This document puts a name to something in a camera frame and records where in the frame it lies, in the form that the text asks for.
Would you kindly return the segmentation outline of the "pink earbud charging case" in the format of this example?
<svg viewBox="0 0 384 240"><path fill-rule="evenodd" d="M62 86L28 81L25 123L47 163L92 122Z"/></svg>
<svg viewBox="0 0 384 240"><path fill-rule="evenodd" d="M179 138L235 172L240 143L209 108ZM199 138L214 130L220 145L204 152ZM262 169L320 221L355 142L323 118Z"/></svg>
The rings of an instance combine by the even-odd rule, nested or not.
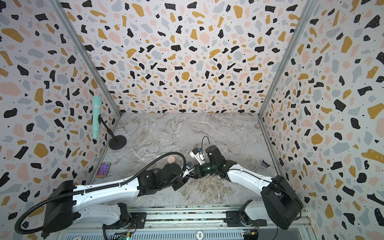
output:
<svg viewBox="0 0 384 240"><path fill-rule="evenodd" d="M168 162L169 164L175 163L175 162L176 162L176 158L173 157L173 156L170 156L170 157L168 157L167 162Z"/></svg>

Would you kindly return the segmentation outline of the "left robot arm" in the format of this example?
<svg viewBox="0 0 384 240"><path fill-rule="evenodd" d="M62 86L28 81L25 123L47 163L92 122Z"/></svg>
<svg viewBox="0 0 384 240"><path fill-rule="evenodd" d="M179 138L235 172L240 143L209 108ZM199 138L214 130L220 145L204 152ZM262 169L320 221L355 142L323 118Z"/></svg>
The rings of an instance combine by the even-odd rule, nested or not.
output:
<svg viewBox="0 0 384 240"><path fill-rule="evenodd" d="M104 184L74 186L73 182L66 181L50 196L42 236L46 238L74 223L101 224L104 231L126 227L142 228L145 214L130 213L124 203L107 208L102 204L122 198L153 195L169 187L178 190L187 182L193 169L191 164L181 168L172 163L162 169L143 170L128 179Z"/></svg>

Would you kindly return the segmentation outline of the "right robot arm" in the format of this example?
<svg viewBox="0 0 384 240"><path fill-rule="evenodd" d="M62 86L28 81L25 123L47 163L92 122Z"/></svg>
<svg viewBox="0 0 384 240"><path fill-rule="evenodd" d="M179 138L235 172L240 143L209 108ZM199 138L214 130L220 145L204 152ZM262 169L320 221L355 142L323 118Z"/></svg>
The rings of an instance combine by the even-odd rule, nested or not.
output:
<svg viewBox="0 0 384 240"><path fill-rule="evenodd" d="M295 220L301 217L304 205L283 176L277 175L272 178L247 170L237 162L226 160L215 145L206 148L206 154L208 162L205 161L200 149L195 148L190 152L191 157L199 163L194 166L188 163L183 178L201 179L208 175L215 175L246 187L263 200L265 210L253 204L252 200L248 200L239 209L239 218L234 224L251 226L262 217L262 214L265 214L277 227L287 230Z"/></svg>

